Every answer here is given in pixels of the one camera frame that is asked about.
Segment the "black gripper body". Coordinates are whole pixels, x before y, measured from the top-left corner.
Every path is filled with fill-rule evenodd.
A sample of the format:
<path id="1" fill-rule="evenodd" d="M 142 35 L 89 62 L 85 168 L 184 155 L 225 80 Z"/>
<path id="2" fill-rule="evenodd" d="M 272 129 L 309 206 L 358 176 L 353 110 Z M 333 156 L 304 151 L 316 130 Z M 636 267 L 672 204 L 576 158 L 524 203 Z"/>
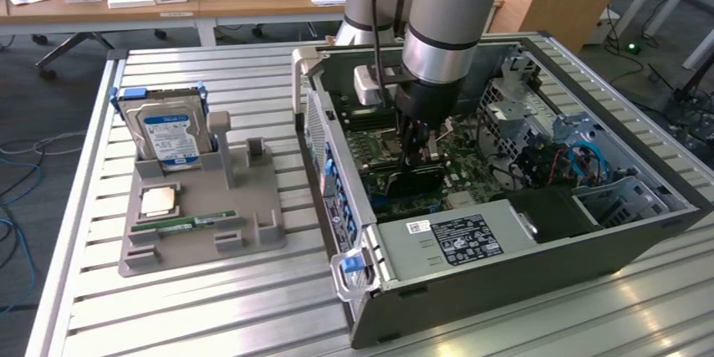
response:
<path id="1" fill-rule="evenodd" d="M 435 84 L 423 80 L 397 85 L 395 104 L 401 115 L 424 124 L 440 124 L 452 112 L 464 80 Z"/>

